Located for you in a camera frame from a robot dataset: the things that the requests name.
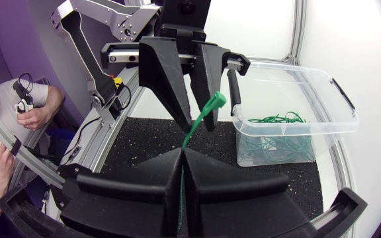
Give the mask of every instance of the man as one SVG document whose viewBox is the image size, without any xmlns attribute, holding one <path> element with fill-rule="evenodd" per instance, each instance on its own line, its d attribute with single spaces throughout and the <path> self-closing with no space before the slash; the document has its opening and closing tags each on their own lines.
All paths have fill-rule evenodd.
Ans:
<svg viewBox="0 0 381 238">
<path fill-rule="evenodd" d="M 60 90 L 53 86 L 33 84 L 32 88 L 32 85 L 28 87 L 28 81 L 21 79 L 21 84 L 24 88 L 28 87 L 28 90 L 32 89 L 30 95 L 33 98 L 34 108 L 23 114 L 16 114 L 14 104 L 20 101 L 20 97 L 13 89 L 13 83 L 17 80 L 12 79 L 0 84 L 0 119 L 11 133 L 16 135 L 21 142 L 24 142 L 31 136 L 32 131 L 42 128 L 57 114 L 62 107 L 65 97 Z M 10 151 L 1 144 L 0 198 L 7 193 L 14 164 L 15 160 Z"/>
</svg>

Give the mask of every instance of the black rubber mat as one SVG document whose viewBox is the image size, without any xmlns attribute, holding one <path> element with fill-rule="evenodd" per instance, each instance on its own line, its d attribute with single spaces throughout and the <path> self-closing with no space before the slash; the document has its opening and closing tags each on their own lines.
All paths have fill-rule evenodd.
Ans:
<svg viewBox="0 0 381 238">
<path fill-rule="evenodd" d="M 131 167 L 181 147 L 184 137 L 184 132 L 173 120 L 128 118 L 117 135 L 101 172 L 115 174 L 117 168 Z M 288 194 L 305 215 L 312 219 L 323 213 L 323 196 L 316 162 L 240 167 L 236 161 L 235 128 L 231 122 L 218 122 L 213 132 L 207 132 L 201 124 L 189 140 L 188 147 L 246 171 L 286 173 L 290 181 Z"/>
</svg>

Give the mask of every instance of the white t-shirt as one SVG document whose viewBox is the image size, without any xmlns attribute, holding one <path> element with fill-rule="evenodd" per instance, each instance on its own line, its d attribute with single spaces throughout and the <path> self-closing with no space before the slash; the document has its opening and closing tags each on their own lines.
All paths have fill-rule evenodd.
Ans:
<svg viewBox="0 0 381 238">
<path fill-rule="evenodd" d="M 14 105 L 20 101 L 20 97 L 13 89 L 13 83 L 17 80 L 18 79 L 11 79 L 10 81 L 0 84 L 0 119 L 4 122 L 9 131 L 24 143 L 32 135 L 33 131 L 17 124 L 17 114 Z M 21 84 L 27 88 L 29 82 L 21 79 Z M 45 105 L 46 98 L 48 97 L 48 86 L 34 83 L 30 95 L 33 98 L 34 107 L 42 107 Z M 41 137 L 39 147 L 43 147 L 46 150 L 48 149 L 49 137 L 47 135 Z"/>
</svg>

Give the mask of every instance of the green cable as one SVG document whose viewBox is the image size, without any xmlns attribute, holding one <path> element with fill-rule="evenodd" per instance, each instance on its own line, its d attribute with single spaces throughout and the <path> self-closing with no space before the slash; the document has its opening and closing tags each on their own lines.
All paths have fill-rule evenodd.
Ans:
<svg viewBox="0 0 381 238">
<path fill-rule="evenodd" d="M 199 114 L 198 118 L 193 123 L 192 127 L 190 128 L 189 133 L 186 135 L 185 140 L 183 140 L 182 144 L 182 151 L 185 151 L 186 145 L 189 142 L 189 139 L 191 138 L 192 134 L 195 132 L 198 125 L 201 123 L 202 119 L 208 115 L 213 110 L 219 109 L 223 107 L 226 103 L 226 98 L 223 94 L 221 94 L 219 91 L 216 91 L 214 95 L 208 100 L 208 102 L 204 105 L 204 107 L 201 110 L 201 113 Z M 179 218 L 179 224 L 177 225 L 177 231 L 180 230 L 180 227 L 182 226 L 182 217 L 183 217 L 183 198 L 182 198 L 182 192 L 183 192 L 183 176 L 184 176 L 185 170 L 182 165 L 182 172 L 181 172 L 181 183 L 180 183 L 180 218 Z"/>
<path fill-rule="evenodd" d="M 250 119 L 248 120 L 252 123 L 304 123 L 303 120 L 298 113 L 295 112 L 287 112 L 284 117 L 279 116 L 268 116 L 263 119 Z M 314 159 L 314 155 L 312 154 L 311 148 L 311 136 L 296 136 L 296 137 L 270 137 L 270 138 L 261 138 L 260 143 L 252 143 L 250 141 L 245 140 L 244 146 L 249 147 L 248 151 L 250 153 L 262 149 L 265 157 L 272 162 L 283 162 L 293 159 L 297 155 L 302 155 L 308 161 L 312 161 Z M 287 151 L 288 155 L 284 159 L 274 159 L 271 155 L 270 149 L 276 148 L 281 149 L 283 151 Z"/>
</svg>

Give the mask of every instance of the cable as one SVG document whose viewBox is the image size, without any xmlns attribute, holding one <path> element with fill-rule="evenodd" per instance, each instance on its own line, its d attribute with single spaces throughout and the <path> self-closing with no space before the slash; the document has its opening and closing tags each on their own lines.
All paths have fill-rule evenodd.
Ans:
<svg viewBox="0 0 381 238">
<path fill-rule="evenodd" d="M 129 87 L 127 87 L 126 85 L 123 85 L 123 86 L 126 88 L 127 91 L 129 91 L 129 101 L 127 102 L 126 106 L 121 108 L 119 111 L 126 109 L 130 105 L 130 101 L 132 100 L 132 92 L 130 91 Z"/>
<path fill-rule="evenodd" d="M 248 121 L 252 123 L 306 122 L 295 112 L 287 112 L 284 117 L 277 114 L 276 116 L 268 116 L 263 119 L 250 119 Z M 245 150 L 250 153 L 262 149 L 268 160 L 278 163 L 292 160 L 298 156 L 302 156 L 308 161 L 313 161 L 315 157 L 311 142 L 311 136 L 277 136 L 261 137 L 260 143 L 253 143 L 246 139 L 243 141 L 243 145 L 245 146 Z"/>
<path fill-rule="evenodd" d="M 22 75 L 20 75 L 20 77 L 19 77 L 19 79 L 17 81 L 21 84 L 20 79 L 21 79 L 21 77 L 23 77 L 25 75 L 27 75 L 29 77 L 29 84 L 27 85 L 26 91 L 27 91 L 27 93 L 30 93 L 33 90 L 33 78 L 32 78 L 31 74 L 29 74 L 29 73 L 22 73 Z"/>
<path fill-rule="evenodd" d="M 208 115 L 213 110 L 219 109 L 223 107 L 226 103 L 226 98 L 224 95 L 222 95 L 219 91 L 216 91 L 214 95 L 208 100 L 208 102 L 204 105 L 204 107 L 201 110 L 201 113 L 199 114 L 198 118 L 196 118 L 195 122 L 193 123 L 192 127 L 190 128 L 189 133 L 185 136 L 185 139 L 183 140 L 182 144 L 182 151 L 185 151 L 186 145 L 189 142 L 189 139 L 191 138 L 192 134 L 198 127 L 198 125 L 201 123 L 202 119 Z M 180 183 L 180 200 L 179 200 L 179 207 L 180 207 L 180 218 L 177 225 L 177 231 L 179 232 L 180 227 L 182 226 L 182 217 L 183 217 L 183 183 L 184 183 L 184 173 L 185 169 L 182 165 L 182 171 L 181 171 L 181 183 Z"/>
<path fill-rule="evenodd" d="M 88 123 L 86 123 L 86 124 L 80 129 L 80 131 L 79 131 L 79 137 L 77 138 L 76 144 L 75 144 L 69 151 L 67 151 L 62 157 L 68 155 L 70 152 L 72 152 L 72 151 L 76 148 L 77 144 L 80 142 L 80 137 L 82 136 L 82 131 L 83 131 L 83 129 L 85 129 L 85 127 L 87 127 L 90 123 L 95 122 L 95 121 L 99 120 L 100 118 L 101 118 L 101 117 L 99 116 L 98 118 L 95 118 L 95 119 L 89 121 Z M 73 157 L 70 156 L 69 159 L 68 159 L 64 164 L 62 164 L 62 165 L 60 165 L 60 166 L 64 166 L 64 165 L 66 165 L 66 164 L 69 163 L 72 159 L 73 159 Z"/>
<path fill-rule="evenodd" d="M 47 159 L 47 160 L 49 160 L 49 161 L 53 161 L 53 160 L 55 160 L 55 159 L 57 159 L 57 160 L 58 160 L 58 159 L 62 159 L 64 156 L 66 156 L 66 155 L 68 155 L 70 152 L 72 152 L 72 151 L 75 149 L 75 147 L 77 146 L 77 144 L 80 142 L 80 137 L 81 137 L 81 135 L 82 135 L 82 131 L 83 131 L 83 129 L 85 129 L 85 127 L 87 127 L 90 123 L 95 122 L 95 121 L 99 120 L 100 118 L 101 118 L 101 117 L 99 116 L 98 118 L 93 119 L 93 120 L 89 121 L 88 123 L 86 123 L 86 124 L 80 129 L 80 131 L 79 131 L 79 137 L 77 138 L 76 144 L 73 146 L 73 148 L 71 148 L 69 151 L 67 151 L 66 153 L 64 153 L 64 154 L 61 155 L 61 156 L 56 156 L 56 155 L 42 155 L 42 154 L 36 152 L 35 150 L 33 150 L 33 149 L 30 148 L 30 147 L 27 147 L 27 146 L 25 146 L 25 145 L 23 145 L 23 146 L 24 146 L 26 149 L 28 149 L 28 150 L 33 154 L 33 156 L 35 156 L 35 157 L 37 157 L 37 158 Z M 69 157 L 69 159 L 68 159 L 63 165 L 67 164 L 67 163 L 70 162 L 72 159 L 73 159 L 73 157 Z"/>
</svg>

